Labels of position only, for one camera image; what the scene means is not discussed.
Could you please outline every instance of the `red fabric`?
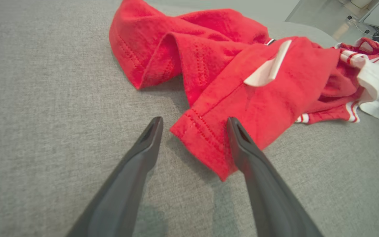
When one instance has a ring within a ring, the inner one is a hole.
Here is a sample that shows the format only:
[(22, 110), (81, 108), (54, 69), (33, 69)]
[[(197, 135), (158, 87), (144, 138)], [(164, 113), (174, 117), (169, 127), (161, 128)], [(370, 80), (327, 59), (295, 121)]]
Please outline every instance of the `red fabric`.
[[(370, 45), (370, 47), (363, 47), (363, 44), (365, 43)], [(379, 43), (365, 37), (359, 39), (355, 45), (341, 43), (340, 48), (345, 48), (353, 52), (368, 55), (370, 59), (379, 57)]]
[(305, 111), (342, 106), (358, 90), (352, 80), (358, 71), (339, 63), (340, 49), (298, 37), (290, 38), (274, 81), (245, 85), (287, 39), (264, 45), (270, 40), (266, 27), (230, 9), (170, 17), (142, 0), (123, 0), (109, 39), (137, 89), (182, 73), (191, 108), (170, 131), (223, 181), (236, 170), (225, 130), (228, 117), (237, 117), (263, 149)]
[[(379, 43), (365, 37), (359, 39), (355, 45), (341, 43), (340, 50), (346, 49), (367, 55), (369, 59), (379, 57)], [(357, 103), (346, 106), (349, 102), (359, 100), (364, 91), (364, 88), (358, 83), (358, 73), (359, 69), (339, 60), (337, 67), (331, 72), (320, 98), (305, 111), (309, 116), (309, 124), (334, 119), (359, 121), (356, 114)]]

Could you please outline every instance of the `couch cushion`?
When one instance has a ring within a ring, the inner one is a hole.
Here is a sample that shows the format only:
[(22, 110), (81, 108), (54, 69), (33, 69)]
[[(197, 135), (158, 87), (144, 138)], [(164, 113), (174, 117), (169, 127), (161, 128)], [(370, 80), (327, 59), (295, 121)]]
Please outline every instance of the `couch cushion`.
[[(255, 236), (242, 174), (222, 183), (169, 131), (182, 78), (135, 90), (113, 57), (117, 1), (0, 0), (0, 236), (62, 236), (155, 116), (164, 118), (134, 236)], [(155, 6), (178, 15), (193, 9)], [(262, 21), (274, 38), (335, 41)], [(265, 153), (326, 236), (379, 235), (379, 120), (295, 124)]]

